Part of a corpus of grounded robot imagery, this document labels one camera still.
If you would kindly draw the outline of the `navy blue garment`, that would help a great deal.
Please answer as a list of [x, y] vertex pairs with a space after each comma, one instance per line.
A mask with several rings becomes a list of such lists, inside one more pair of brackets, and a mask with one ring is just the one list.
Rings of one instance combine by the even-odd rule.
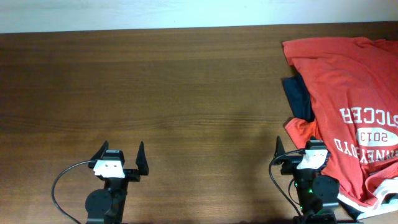
[[282, 85], [294, 117], [307, 122], [314, 121], [315, 114], [312, 110], [310, 93], [302, 76], [298, 74], [283, 79]]

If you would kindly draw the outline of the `white printed t-shirt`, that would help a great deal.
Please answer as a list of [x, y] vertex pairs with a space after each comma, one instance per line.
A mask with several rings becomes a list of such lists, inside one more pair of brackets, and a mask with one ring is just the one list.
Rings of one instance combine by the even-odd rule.
[[358, 205], [343, 194], [338, 195], [338, 200], [347, 206], [348, 212], [353, 212], [356, 221], [397, 211], [397, 177], [383, 180], [374, 193], [376, 203], [370, 207]]

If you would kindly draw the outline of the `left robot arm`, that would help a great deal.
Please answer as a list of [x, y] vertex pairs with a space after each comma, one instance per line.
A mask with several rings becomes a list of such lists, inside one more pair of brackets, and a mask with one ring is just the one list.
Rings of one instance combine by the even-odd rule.
[[136, 157], [136, 169], [124, 168], [121, 150], [110, 149], [105, 141], [88, 163], [94, 175], [104, 182], [104, 187], [87, 196], [85, 209], [89, 224], [118, 224], [123, 221], [127, 189], [130, 182], [139, 182], [149, 175], [144, 143], [141, 142]]

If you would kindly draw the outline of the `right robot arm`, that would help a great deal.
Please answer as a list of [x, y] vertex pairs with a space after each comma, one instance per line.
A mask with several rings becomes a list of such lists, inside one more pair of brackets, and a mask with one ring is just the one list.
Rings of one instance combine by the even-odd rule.
[[282, 175], [292, 176], [289, 186], [295, 187], [298, 202], [295, 203], [291, 194], [285, 193], [271, 175], [271, 181], [279, 192], [288, 200], [297, 212], [292, 222], [305, 223], [336, 223], [334, 214], [338, 208], [340, 183], [338, 180], [322, 175], [331, 153], [322, 140], [311, 137], [302, 149], [287, 152], [282, 140], [278, 136], [274, 157], [269, 164], [269, 173], [272, 166], [281, 166]]

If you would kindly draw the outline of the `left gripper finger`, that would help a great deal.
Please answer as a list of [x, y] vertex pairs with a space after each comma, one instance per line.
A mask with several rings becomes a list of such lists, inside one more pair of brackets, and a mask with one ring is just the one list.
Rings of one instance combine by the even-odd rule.
[[103, 154], [105, 153], [105, 151], [108, 149], [109, 149], [109, 142], [105, 141], [103, 143], [103, 145], [100, 147], [100, 149], [91, 158], [91, 161], [97, 161], [97, 160], [101, 159]]
[[149, 166], [146, 159], [144, 142], [141, 141], [136, 157], [136, 165], [140, 175], [149, 175]]

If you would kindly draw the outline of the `red soccer t-shirt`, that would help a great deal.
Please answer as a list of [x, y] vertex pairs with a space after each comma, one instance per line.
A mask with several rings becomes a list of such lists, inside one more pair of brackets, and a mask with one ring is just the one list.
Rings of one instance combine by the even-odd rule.
[[315, 114], [285, 130], [298, 148], [321, 139], [331, 153], [323, 174], [339, 180], [340, 194], [354, 203], [374, 205], [381, 182], [397, 177], [397, 42], [323, 37], [283, 47]]

